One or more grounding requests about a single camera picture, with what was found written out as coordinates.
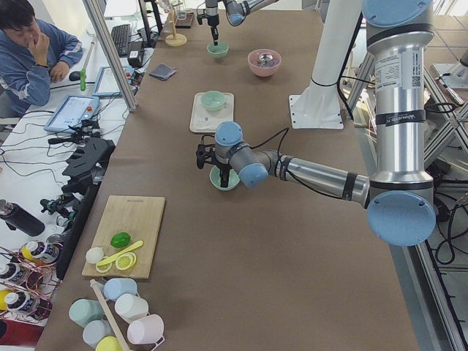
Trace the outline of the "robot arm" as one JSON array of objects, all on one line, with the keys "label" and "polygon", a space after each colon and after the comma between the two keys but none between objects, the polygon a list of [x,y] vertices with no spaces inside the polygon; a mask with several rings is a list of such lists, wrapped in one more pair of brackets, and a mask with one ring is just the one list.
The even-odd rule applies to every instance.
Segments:
[{"label": "robot arm", "polygon": [[[231,26],[239,26],[252,12],[258,11],[275,2],[277,2],[277,0],[222,1],[226,10],[228,23]],[[217,46],[219,44],[219,32],[217,29],[219,25],[218,0],[205,1],[205,9],[201,14],[197,14],[197,22],[199,25],[202,25],[204,20],[207,21],[210,27],[213,44]]]},{"label": "robot arm", "polygon": [[362,23],[375,60],[377,170],[364,176],[316,164],[279,151],[255,151],[239,124],[218,126],[214,142],[197,147],[197,166],[230,172],[253,187],[274,176],[321,195],[360,203],[369,226],[383,241],[414,246],[433,232],[433,179],[424,167],[423,54],[434,36],[430,1],[331,1],[309,86],[290,97],[296,129],[341,127],[339,82]]}]

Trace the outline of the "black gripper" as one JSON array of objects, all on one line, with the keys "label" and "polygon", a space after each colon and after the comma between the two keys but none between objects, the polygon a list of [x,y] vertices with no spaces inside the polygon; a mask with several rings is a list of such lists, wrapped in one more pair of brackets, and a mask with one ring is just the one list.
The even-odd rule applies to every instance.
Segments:
[{"label": "black gripper", "polygon": [[220,187],[229,186],[229,170],[232,167],[226,161],[219,161],[216,158],[216,149],[214,144],[202,144],[197,146],[195,152],[197,168],[202,170],[205,164],[214,165],[220,169]]},{"label": "black gripper", "polygon": [[197,22],[199,25],[207,20],[207,24],[211,27],[211,34],[213,37],[213,44],[218,45],[219,33],[217,26],[219,25],[219,13],[217,7],[208,7],[202,13],[197,14]]}]

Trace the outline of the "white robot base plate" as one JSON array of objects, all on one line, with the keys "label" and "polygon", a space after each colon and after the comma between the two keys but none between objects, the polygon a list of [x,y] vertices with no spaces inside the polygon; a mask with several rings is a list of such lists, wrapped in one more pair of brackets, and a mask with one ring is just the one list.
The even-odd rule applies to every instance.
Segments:
[{"label": "white robot base plate", "polygon": [[289,95],[290,119],[293,129],[343,129],[338,97]]}]

